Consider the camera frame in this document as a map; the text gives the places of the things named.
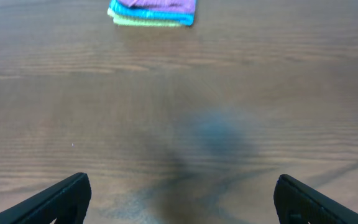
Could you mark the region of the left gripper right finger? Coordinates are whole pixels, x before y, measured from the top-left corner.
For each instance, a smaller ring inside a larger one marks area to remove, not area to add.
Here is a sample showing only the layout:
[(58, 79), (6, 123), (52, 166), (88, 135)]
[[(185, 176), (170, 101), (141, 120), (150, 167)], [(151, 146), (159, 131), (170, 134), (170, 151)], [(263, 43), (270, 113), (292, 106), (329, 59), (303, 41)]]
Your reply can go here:
[(280, 224), (358, 224), (358, 213), (288, 174), (278, 178), (273, 201)]

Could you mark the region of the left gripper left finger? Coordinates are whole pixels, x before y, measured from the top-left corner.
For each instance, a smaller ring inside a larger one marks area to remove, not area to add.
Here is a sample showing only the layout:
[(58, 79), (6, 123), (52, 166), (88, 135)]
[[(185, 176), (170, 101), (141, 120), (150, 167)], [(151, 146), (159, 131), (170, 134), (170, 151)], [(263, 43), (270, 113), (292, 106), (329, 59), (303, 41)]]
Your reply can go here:
[(90, 200), (90, 180), (79, 172), (1, 212), (0, 224), (83, 224)]

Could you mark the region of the purple cloth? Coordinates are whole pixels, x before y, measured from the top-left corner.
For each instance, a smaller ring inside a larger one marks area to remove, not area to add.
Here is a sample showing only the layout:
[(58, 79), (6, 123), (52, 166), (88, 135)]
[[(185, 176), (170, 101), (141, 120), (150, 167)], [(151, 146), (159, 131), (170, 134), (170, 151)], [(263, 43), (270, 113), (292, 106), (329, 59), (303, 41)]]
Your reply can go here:
[(147, 9), (158, 12), (179, 12), (193, 14), (196, 0), (118, 0), (131, 9)]

